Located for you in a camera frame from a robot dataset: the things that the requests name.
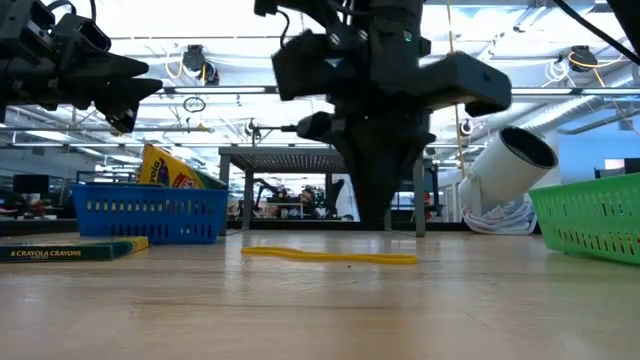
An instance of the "metal table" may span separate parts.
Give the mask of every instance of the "metal table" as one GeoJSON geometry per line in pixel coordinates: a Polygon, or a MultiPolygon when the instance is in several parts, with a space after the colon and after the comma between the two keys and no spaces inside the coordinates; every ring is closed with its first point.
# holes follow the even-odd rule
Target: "metal table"
{"type": "MultiPolygon", "coordinates": [[[[248,230],[251,224],[253,178],[256,173],[326,174],[329,184],[332,174],[347,173],[342,156],[331,148],[231,146],[219,148],[219,154],[220,180],[229,183],[231,164],[245,173],[243,230],[248,230]]],[[[423,204],[425,180],[422,159],[415,163],[413,184],[416,236],[423,237],[426,231],[426,221],[423,204]]],[[[385,216],[384,228],[391,230],[390,210],[385,216]]],[[[226,229],[226,216],[221,229],[222,231],[226,229]]]]}

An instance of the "person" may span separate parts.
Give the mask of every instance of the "person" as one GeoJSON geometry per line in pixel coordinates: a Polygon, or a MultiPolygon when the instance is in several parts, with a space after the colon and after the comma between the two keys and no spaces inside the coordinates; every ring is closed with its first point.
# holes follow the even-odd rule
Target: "person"
{"type": "Polygon", "coordinates": [[[300,201],[302,202],[302,211],[305,218],[318,219],[320,214],[315,209],[315,194],[311,188],[306,187],[300,194],[300,201]]]}

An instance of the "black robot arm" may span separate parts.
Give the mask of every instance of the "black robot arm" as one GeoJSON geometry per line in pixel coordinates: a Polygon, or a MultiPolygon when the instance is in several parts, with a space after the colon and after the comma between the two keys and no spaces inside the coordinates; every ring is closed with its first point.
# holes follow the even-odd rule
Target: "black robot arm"
{"type": "Polygon", "coordinates": [[[40,0],[0,0],[0,107],[93,103],[118,131],[132,132],[140,101],[162,81],[134,79],[149,65],[110,48],[90,19],[70,13],[56,23],[40,0]]]}
{"type": "Polygon", "coordinates": [[[273,70],[283,101],[322,94],[335,106],[302,119],[297,133],[340,152],[364,222],[382,221],[402,174],[434,141],[431,112],[463,103],[479,116],[511,105],[509,78],[473,57],[455,53],[419,66],[430,52],[420,34],[422,0],[256,0],[254,10],[264,16],[278,6],[326,29],[284,44],[273,70]]]}

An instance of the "blue plastic basket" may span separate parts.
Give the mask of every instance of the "blue plastic basket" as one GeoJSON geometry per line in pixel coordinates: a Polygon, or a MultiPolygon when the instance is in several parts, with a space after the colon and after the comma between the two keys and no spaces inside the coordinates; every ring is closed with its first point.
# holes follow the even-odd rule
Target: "blue plastic basket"
{"type": "Polygon", "coordinates": [[[152,245],[215,243],[227,196],[227,190],[73,187],[80,235],[147,236],[152,245]]]}

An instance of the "yellow crayon box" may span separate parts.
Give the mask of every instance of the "yellow crayon box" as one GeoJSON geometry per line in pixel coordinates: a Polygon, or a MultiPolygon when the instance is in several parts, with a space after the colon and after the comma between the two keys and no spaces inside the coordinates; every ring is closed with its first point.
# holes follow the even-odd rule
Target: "yellow crayon box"
{"type": "Polygon", "coordinates": [[[181,189],[224,189],[227,185],[196,170],[167,151],[146,144],[142,155],[140,184],[157,184],[181,189]]]}

